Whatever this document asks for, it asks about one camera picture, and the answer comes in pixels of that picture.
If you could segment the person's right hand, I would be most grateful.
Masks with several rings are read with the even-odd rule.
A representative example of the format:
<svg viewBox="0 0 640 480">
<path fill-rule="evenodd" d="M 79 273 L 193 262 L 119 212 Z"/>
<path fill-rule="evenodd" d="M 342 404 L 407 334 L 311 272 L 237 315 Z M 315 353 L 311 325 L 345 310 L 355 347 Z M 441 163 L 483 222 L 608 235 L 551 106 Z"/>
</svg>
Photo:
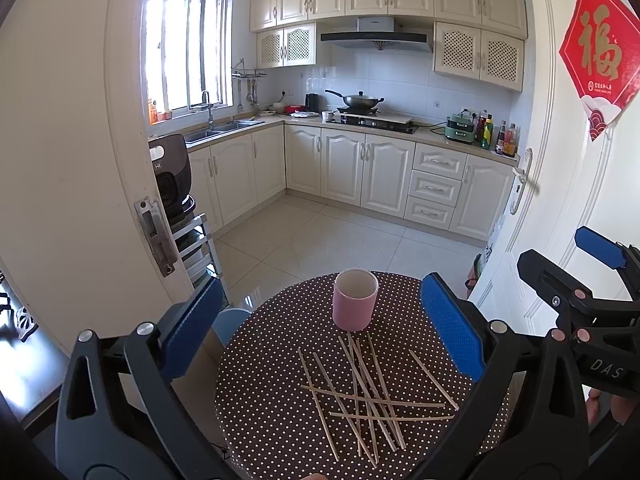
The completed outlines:
<svg viewBox="0 0 640 480">
<path fill-rule="evenodd" d="M 610 414 L 618 424 L 625 425 L 638 404 L 637 398 L 610 396 L 597 388 L 591 388 L 586 399 L 589 427 L 596 426 L 606 413 Z"/>
</svg>

